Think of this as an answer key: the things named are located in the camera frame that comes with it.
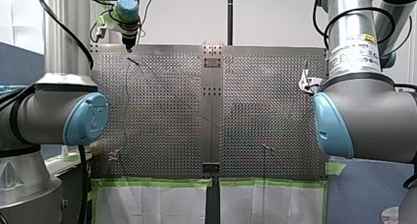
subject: end effector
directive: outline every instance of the end effector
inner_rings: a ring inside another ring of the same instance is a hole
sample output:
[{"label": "end effector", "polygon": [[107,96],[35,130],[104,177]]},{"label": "end effector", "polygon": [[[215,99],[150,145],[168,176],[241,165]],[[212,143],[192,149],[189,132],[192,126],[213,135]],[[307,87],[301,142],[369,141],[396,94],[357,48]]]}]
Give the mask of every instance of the end effector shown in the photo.
[{"label": "end effector", "polygon": [[126,45],[128,52],[131,52],[137,42],[138,29],[141,28],[139,5],[140,0],[117,0],[95,22],[95,42],[104,38],[108,29],[114,30],[122,34],[122,42]]}]

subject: silver cylinder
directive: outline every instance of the silver cylinder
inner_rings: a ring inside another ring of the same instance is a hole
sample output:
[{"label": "silver cylinder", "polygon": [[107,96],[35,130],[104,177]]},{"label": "silver cylinder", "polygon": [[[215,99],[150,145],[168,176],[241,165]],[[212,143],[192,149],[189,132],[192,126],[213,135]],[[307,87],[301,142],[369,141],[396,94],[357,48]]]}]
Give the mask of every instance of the silver cylinder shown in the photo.
[{"label": "silver cylinder", "polygon": [[[398,41],[399,36],[401,35],[401,32],[404,28],[404,26],[407,24],[408,17],[410,16],[411,12],[414,9],[416,2],[411,2],[408,4],[390,4],[385,1],[381,4],[381,8],[383,10],[388,11],[390,14],[392,14],[393,18],[395,19],[395,31],[390,39],[387,41],[379,44],[380,49],[380,56],[384,56],[390,53],[395,47],[396,42]],[[388,18],[383,14],[377,15],[376,20],[376,27],[377,27],[377,38],[383,39],[385,38],[390,30],[392,29],[391,25],[389,24]]]},{"label": "silver cylinder", "polygon": [[[89,48],[89,0],[45,0],[59,20]],[[45,75],[37,84],[95,85],[77,42],[44,13]]]},{"label": "silver cylinder", "polygon": [[[372,7],[372,0],[323,0],[323,8],[328,12],[330,21],[347,10],[364,7]],[[330,28],[328,41],[328,69],[331,78],[350,73],[381,71],[371,11],[353,12],[340,18]]]}]

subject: black cable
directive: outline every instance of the black cable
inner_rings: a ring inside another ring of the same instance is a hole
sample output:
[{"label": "black cable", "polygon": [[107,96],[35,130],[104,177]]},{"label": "black cable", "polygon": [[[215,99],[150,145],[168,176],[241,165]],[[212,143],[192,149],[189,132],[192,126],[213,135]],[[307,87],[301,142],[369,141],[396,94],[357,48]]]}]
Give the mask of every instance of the black cable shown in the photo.
[{"label": "black cable", "polygon": [[317,7],[319,6],[319,0],[315,0],[314,2],[314,7],[313,7],[313,25],[314,28],[316,29],[316,31],[321,35],[321,36],[325,36],[325,33],[319,28],[319,25],[317,24]]},{"label": "black cable", "polygon": [[145,15],[144,15],[144,19],[142,20],[142,25],[144,25],[145,24],[145,20],[147,19],[147,16],[148,16],[148,9],[149,9],[149,6],[150,6],[150,3],[152,2],[152,0],[149,0],[148,1],[148,4],[147,4],[147,7],[145,8]]},{"label": "black cable", "polygon": [[381,13],[381,14],[383,14],[383,15],[385,15],[385,16],[387,16],[387,18],[389,19],[389,21],[390,21],[390,23],[391,23],[391,30],[390,30],[390,32],[389,32],[389,34],[384,38],[384,39],[382,39],[382,40],[380,40],[380,41],[378,41],[378,44],[381,44],[381,43],[383,43],[384,41],[387,41],[391,36],[392,36],[392,34],[394,33],[394,31],[395,31],[395,19],[393,18],[393,16],[392,16],[392,14],[390,14],[388,11],[386,11],[386,10],[383,10],[383,9],[381,9],[381,8],[377,8],[377,7],[364,7],[364,8],[356,8],[356,9],[351,9],[351,10],[347,10],[347,11],[344,11],[344,12],[342,12],[342,13],[340,13],[340,14],[338,14],[336,17],[334,17],[329,23],[328,23],[328,26],[326,27],[326,30],[325,30],[325,35],[324,35],[324,37],[323,37],[323,39],[324,39],[324,41],[325,41],[325,46],[326,46],[326,49],[328,50],[328,32],[330,31],[330,29],[331,29],[331,27],[338,21],[338,20],[340,20],[341,18],[343,18],[344,16],[346,16],[346,15],[348,15],[348,14],[350,14],[350,13],[352,13],[352,12],[356,12],[356,11],[376,11],[376,12],[379,12],[379,13]]},{"label": "black cable", "polygon": [[417,85],[415,84],[394,84],[394,87],[400,87],[400,88],[411,88],[417,91]]},{"label": "black cable", "polygon": [[64,31],[67,32],[67,34],[69,34],[77,42],[77,45],[83,50],[84,54],[89,59],[89,68],[92,69],[94,62],[92,60],[91,54],[89,53],[89,50],[83,45],[83,43],[77,38],[76,35],[74,35],[64,24],[59,21],[58,17],[53,13],[51,8],[45,3],[44,0],[39,0],[39,3],[46,14],[48,14],[52,20],[54,20]]},{"label": "black cable", "polygon": [[1,106],[0,107],[0,112],[3,111],[11,103],[15,102],[17,99],[19,99],[21,97],[27,97],[28,95],[33,94],[33,93],[34,93],[34,84],[31,84],[30,86],[28,86],[25,89],[21,90],[18,94],[16,94],[13,98],[11,98],[3,106]]},{"label": "black cable", "polygon": [[411,16],[409,16],[408,20],[409,20],[409,23],[410,23],[410,28],[408,29],[408,34],[407,34],[407,36],[405,36],[405,39],[401,42],[401,44],[398,45],[398,47],[396,47],[395,49],[393,49],[389,53],[385,54],[382,58],[388,57],[390,54],[399,50],[405,44],[405,42],[407,42],[407,40],[410,38],[411,31],[413,31],[413,18]]},{"label": "black cable", "polygon": [[114,4],[112,4],[112,3],[107,3],[107,2],[104,2],[104,1],[99,1],[99,0],[91,0],[91,1],[93,1],[93,2],[95,2],[95,3],[98,3],[98,4],[100,4],[100,5],[105,5],[105,6],[113,6]]},{"label": "black cable", "polygon": [[96,36],[96,39],[92,38],[92,31],[94,30],[94,28],[97,26],[97,23],[94,23],[94,25],[92,25],[91,29],[89,30],[89,39],[94,42],[94,43],[98,43],[98,40],[100,39],[99,36]]},{"label": "black cable", "polygon": [[87,196],[88,196],[88,178],[89,178],[89,171],[87,170],[87,158],[86,158],[86,149],[83,145],[78,145],[78,150],[80,152],[80,161],[81,161],[81,169],[82,169],[82,198],[81,198],[81,208],[78,223],[84,224],[86,220],[86,213],[87,213]]},{"label": "black cable", "polygon": [[6,217],[3,216],[3,214],[0,212],[0,224],[8,224]]},{"label": "black cable", "polygon": [[410,189],[410,186],[417,180],[417,174],[414,174],[413,176],[411,176],[410,178],[407,179],[407,181],[404,182],[404,184],[402,185],[402,187],[404,187],[405,189]]}]

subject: pegboard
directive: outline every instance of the pegboard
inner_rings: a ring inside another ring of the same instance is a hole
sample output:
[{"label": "pegboard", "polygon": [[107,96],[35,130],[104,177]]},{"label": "pegboard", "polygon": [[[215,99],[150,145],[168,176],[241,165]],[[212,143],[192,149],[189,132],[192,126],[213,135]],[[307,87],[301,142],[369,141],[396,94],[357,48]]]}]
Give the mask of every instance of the pegboard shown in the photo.
[{"label": "pegboard", "polygon": [[216,47],[91,49],[110,102],[94,177],[201,178],[207,162],[221,177],[325,177],[312,98],[298,89],[306,61],[322,75],[324,50]]},{"label": "pegboard", "polygon": [[95,177],[202,177],[200,49],[94,48],[93,75],[110,103]]},{"label": "pegboard", "polygon": [[224,47],[220,176],[321,180],[313,97],[298,82],[306,62],[321,77],[318,48]]}]

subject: blue end cap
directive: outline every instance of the blue end cap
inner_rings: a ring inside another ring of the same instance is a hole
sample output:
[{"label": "blue end cap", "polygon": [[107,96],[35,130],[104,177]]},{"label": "blue end cap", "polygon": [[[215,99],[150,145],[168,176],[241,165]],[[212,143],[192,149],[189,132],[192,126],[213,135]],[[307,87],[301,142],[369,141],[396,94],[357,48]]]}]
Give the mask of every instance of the blue end cap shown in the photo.
[{"label": "blue end cap", "polygon": [[331,156],[353,158],[352,139],[332,100],[323,92],[317,93],[314,106],[317,141],[322,152]]},{"label": "blue end cap", "polygon": [[64,127],[66,145],[90,144],[101,136],[108,118],[104,95],[90,93],[81,99],[67,118]]},{"label": "blue end cap", "polygon": [[138,0],[117,0],[117,13],[125,21],[135,21],[139,15]]}]

